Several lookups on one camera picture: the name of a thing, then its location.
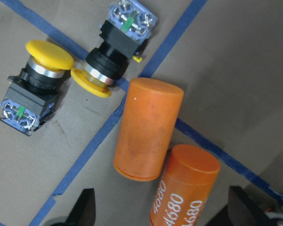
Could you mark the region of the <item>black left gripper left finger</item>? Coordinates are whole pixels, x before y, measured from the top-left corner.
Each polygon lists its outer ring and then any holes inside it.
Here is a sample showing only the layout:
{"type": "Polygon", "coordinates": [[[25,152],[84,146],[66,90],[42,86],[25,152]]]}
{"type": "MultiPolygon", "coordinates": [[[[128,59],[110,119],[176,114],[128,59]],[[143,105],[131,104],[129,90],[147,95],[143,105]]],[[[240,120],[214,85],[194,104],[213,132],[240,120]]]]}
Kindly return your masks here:
{"type": "Polygon", "coordinates": [[[93,188],[82,190],[67,220],[67,226],[93,226],[96,220],[95,192],[93,188]]]}

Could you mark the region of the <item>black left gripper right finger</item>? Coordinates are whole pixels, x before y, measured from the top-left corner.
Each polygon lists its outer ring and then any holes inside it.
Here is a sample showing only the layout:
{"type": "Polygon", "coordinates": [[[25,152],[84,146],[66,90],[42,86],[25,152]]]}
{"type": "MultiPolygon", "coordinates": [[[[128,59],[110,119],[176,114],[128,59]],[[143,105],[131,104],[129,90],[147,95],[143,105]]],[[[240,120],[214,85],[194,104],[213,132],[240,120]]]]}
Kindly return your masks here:
{"type": "Polygon", "coordinates": [[[228,217],[234,226],[264,226],[266,214],[240,186],[228,191],[228,217]]]}

